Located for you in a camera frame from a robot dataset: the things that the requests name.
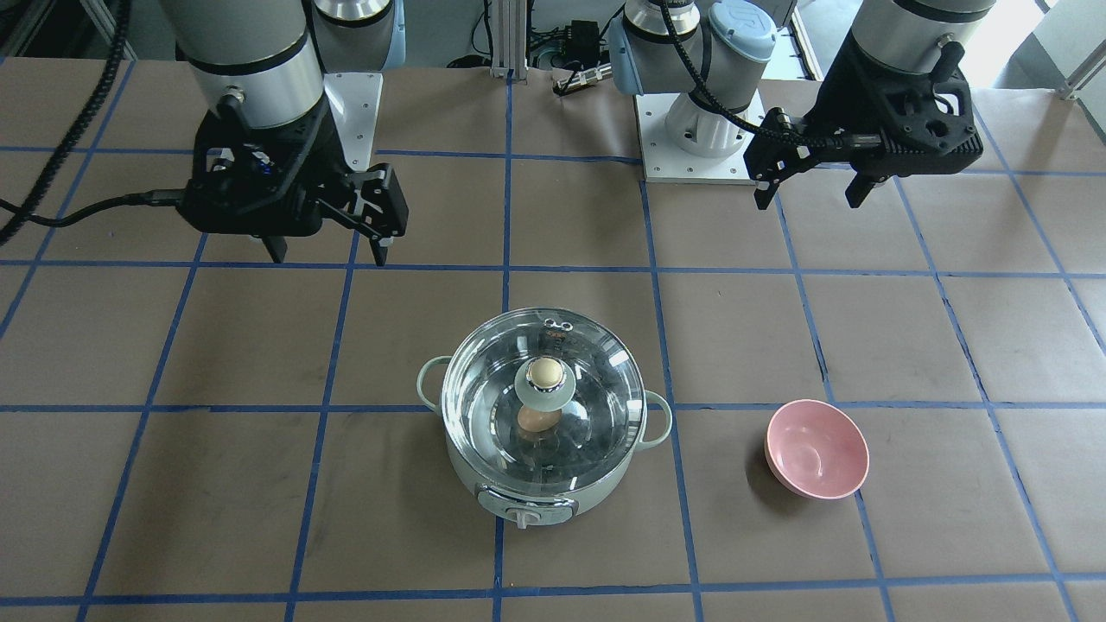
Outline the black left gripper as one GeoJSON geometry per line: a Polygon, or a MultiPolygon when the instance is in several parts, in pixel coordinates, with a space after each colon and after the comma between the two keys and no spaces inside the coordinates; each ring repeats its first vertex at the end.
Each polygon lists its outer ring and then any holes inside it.
{"type": "Polygon", "coordinates": [[[766,110],[747,145],[744,164],[754,201],[766,210],[779,185],[822,162],[848,162],[858,172],[845,188],[860,208],[884,176],[951,175],[973,162],[971,90],[957,63],[956,41],[936,66],[912,74],[881,66],[847,39],[817,95],[817,125],[782,107],[766,110]]]}

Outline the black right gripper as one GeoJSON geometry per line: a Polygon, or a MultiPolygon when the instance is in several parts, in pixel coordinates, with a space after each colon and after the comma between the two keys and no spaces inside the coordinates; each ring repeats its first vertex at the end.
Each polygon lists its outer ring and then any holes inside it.
{"type": "Polygon", "coordinates": [[[394,166],[346,169],[323,101],[273,129],[249,129],[240,99],[218,101],[197,129],[179,212],[199,232],[259,237],[276,265],[286,259],[285,237],[315,235],[328,218],[366,238],[384,267],[410,224],[394,166]]]}

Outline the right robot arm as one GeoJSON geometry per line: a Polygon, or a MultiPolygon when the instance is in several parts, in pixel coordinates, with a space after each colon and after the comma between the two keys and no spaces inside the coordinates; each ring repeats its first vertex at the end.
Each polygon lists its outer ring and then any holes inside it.
{"type": "Polygon", "coordinates": [[[177,212],[264,243],[325,220],[385,265],[410,221],[397,173],[374,164],[384,73],[406,55],[401,1],[163,1],[207,102],[177,212]]]}

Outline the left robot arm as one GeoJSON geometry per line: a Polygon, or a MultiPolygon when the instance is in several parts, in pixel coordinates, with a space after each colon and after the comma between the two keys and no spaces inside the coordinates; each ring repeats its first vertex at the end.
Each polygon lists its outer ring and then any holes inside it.
{"type": "Polygon", "coordinates": [[[608,33],[613,82],[635,99],[647,182],[779,186],[846,164],[853,208],[893,178],[954,175],[984,152],[964,44],[991,1],[864,1],[817,97],[763,102],[779,25],[751,1],[627,1],[608,33]]]}

